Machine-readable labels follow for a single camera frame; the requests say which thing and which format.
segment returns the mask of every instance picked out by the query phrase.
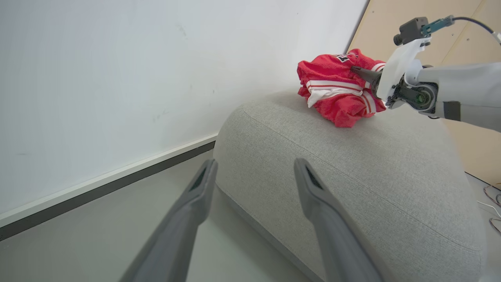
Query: gray upholstery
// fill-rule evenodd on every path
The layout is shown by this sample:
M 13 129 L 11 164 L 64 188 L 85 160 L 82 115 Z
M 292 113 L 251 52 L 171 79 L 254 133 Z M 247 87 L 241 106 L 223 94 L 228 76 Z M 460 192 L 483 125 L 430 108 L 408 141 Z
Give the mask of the gray upholstery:
M 440 120 L 403 106 L 336 128 L 288 91 L 235 110 L 219 132 L 214 157 L 219 188 L 275 238 L 272 243 L 295 256 L 296 265 L 321 279 L 319 246 L 294 180 L 298 157 L 310 162 L 398 280 L 480 277 L 484 228 Z

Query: gray fabric couch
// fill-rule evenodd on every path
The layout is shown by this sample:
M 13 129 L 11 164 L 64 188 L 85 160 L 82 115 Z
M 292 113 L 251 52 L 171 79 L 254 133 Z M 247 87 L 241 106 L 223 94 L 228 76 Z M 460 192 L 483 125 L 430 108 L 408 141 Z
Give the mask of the gray fabric couch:
M 336 128 L 296 91 L 236 109 L 214 148 L 235 210 L 312 281 L 325 280 L 294 159 L 310 162 L 399 281 L 478 281 L 485 234 L 440 120 L 407 106 Z

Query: floor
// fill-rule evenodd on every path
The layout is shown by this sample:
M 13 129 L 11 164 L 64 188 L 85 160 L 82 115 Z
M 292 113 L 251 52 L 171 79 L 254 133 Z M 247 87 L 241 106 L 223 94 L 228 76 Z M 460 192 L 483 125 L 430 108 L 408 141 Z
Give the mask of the floor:
M 133 183 L 0 242 L 0 281 L 117 281 L 212 151 Z M 467 175 L 479 201 L 486 184 Z M 481 282 L 501 277 L 495 215 L 479 204 L 488 241 Z M 187 281 L 309 281 L 241 219 L 215 190 L 199 227 Z

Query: plywood wall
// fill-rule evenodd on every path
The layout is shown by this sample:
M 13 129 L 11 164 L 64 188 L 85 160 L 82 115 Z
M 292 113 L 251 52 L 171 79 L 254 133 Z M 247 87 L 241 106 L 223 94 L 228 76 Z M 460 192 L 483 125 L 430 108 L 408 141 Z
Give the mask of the plywood wall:
M 360 48 L 374 59 L 388 60 L 398 28 L 415 17 L 429 22 L 448 15 L 466 16 L 501 31 L 501 0 L 371 0 L 350 49 Z M 501 62 L 501 48 L 473 23 L 456 21 L 432 35 L 432 44 L 418 54 L 423 64 L 463 65 Z M 466 172 L 494 184 L 501 182 L 501 133 L 442 119 L 454 138 Z

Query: black baseboard strip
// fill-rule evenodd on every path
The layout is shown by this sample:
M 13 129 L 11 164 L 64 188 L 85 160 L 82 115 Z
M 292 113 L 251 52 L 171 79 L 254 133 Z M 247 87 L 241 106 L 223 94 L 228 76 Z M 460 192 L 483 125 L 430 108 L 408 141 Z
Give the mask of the black baseboard strip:
M 120 188 L 123 188 L 129 184 L 132 184 L 136 181 L 139 181 L 148 176 L 154 175 L 158 172 L 161 172 L 165 169 L 173 167 L 177 164 L 180 164 L 184 161 L 187 161 L 197 155 L 207 152 L 214 148 L 215 141 L 200 146 L 198 148 L 189 150 L 185 153 L 182 153 L 178 156 L 172 157 L 163 162 L 157 163 L 145 169 L 142 169 L 138 172 L 134 172 L 127 176 L 124 176 L 120 179 L 117 179 L 113 182 L 100 186 L 96 189 L 93 189 L 84 194 L 78 195 L 74 198 L 68 199 L 62 203 L 49 207 L 45 210 L 39 211 L 35 214 L 27 216 L 23 219 L 15 221 L 11 224 L 8 224 L 4 227 L 0 227 L 0 241 L 5 240 L 9 237 L 12 237 L 16 234 L 19 234 L 27 229 L 30 229 L 34 226 L 37 226 L 47 220 L 50 220 L 58 215 L 61 215 L 65 212 L 71 211 L 72 209 L 78 208 L 84 204 L 89 203 L 95 199 L 103 197 L 113 191 L 116 191 Z

